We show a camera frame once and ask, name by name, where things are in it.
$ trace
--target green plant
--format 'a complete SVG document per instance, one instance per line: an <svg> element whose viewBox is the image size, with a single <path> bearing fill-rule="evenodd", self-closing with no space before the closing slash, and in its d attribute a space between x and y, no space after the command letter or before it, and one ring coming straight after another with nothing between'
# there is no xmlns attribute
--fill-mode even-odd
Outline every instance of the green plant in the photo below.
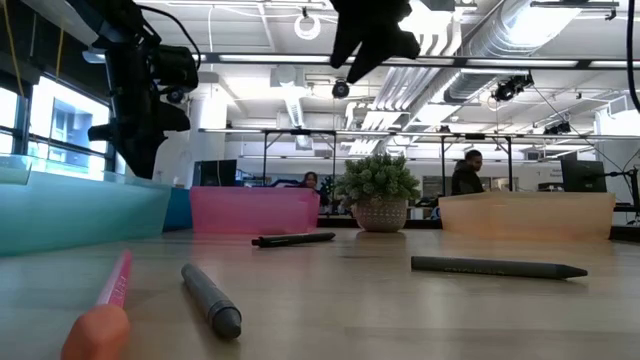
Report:
<svg viewBox="0 0 640 360"><path fill-rule="evenodd" d="M336 194L348 202L361 200L407 200L420 197L420 182L405 168L407 159L373 155L361 160L345 161L346 172L337 181Z"/></svg>

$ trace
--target dark jacket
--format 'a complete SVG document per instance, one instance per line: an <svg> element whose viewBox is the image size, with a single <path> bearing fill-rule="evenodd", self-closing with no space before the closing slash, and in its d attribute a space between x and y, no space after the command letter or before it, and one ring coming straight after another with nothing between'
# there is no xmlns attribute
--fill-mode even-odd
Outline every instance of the dark jacket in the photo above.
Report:
<svg viewBox="0 0 640 360"><path fill-rule="evenodd" d="M456 166L451 178L451 195L476 194L484 192L480 178L468 164Z"/></svg>

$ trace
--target monitor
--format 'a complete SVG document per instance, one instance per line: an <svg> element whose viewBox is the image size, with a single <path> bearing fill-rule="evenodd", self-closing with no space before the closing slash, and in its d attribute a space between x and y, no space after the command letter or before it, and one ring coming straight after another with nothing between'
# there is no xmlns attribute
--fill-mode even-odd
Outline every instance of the monitor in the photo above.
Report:
<svg viewBox="0 0 640 360"><path fill-rule="evenodd" d="M235 186L236 160L196 161L193 186Z"/></svg>
<svg viewBox="0 0 640 360"><path fill-rule="evenodd" d="M602 161L562 160L565 192L607 192Z"/></svg>

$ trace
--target window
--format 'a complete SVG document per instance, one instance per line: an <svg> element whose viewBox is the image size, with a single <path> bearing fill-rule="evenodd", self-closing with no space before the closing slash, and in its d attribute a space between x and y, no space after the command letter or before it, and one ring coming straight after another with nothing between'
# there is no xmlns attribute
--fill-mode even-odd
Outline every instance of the window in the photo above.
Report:
<svg viewBox="0 0 640 360"><path fill-rule="evenodd" d="M6 126L9 128L14 128L16 126L17 105L18 95L9 90L0 88L0 126Z"/></svg>
<svg viewBox="0 0 640 360"><path fill-rule="evenodd" d="M0 134L0 154L11 154L13 148L13 137L7 134Z"/></svg>
<svg viewBox="0 0 640 360"><path fill-rule="evenodd" d="M108 121L107 106L41 77L33 88L29 132L36 136L29 142L29 155L102 171L105 156L100 154L106 154L107 143L90 142L88 131Z"/></svg>

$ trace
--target black marker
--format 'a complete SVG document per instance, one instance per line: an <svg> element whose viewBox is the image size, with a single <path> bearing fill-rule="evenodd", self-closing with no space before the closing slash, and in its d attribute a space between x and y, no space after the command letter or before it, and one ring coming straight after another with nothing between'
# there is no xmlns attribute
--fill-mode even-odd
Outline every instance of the black marker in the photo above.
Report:
<svg viewBox="0 0 640 360"><path fill-rule="evenodd" d="M197 266L186 264L182 277L213 331L223 339L240 336L242 315L231 300Z"/></svg>
<svg viewBox="0 0 640 360"><path fill-rule="evenodd" d="M296 244L306 244L320 241L330 241L336 236L334 233L321 234L303 234L303 235L287 235L287 236L261 236L251 240L251 245L261 248L280 247Z"/></svg>
<svg viewBox="0 0 640 360"><path fill-rule="evenodd" d="M429 256L412 256L411 269L544 279L567 279L588 274L587 270L560 264Z"/></svg>

